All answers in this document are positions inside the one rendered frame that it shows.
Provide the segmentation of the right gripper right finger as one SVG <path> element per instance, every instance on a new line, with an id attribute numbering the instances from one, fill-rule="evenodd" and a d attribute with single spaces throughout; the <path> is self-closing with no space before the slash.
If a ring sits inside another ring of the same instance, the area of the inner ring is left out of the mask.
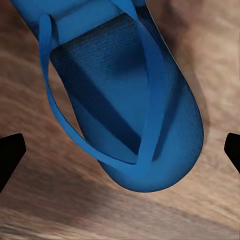
<path id="1" fill-rule="evenodd" d="M 227 135 L 224 151 L 240 173 L 240 135 L 229 133 Z"/>

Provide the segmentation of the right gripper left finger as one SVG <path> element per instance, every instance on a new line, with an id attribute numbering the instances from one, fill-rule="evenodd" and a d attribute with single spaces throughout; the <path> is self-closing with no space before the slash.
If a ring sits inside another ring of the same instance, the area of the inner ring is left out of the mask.
<path id="1" fill-rule="evenodd" d="M 0 138 L 0 193 L 26 152 L 21 133 Z"/>

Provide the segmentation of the sandal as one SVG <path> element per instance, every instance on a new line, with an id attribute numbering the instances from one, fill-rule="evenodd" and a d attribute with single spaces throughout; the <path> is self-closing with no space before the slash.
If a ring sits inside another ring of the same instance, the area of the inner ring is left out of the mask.
<path id="1" fill-rule="evenodd" d="M 47 98 L 70 138 L 120 186 L 165 190 L 204 144 L 195 96 L 145 0 L 10 0 L 36 39 Z M 84 138 L 49 86 L 52 62 Z"/>

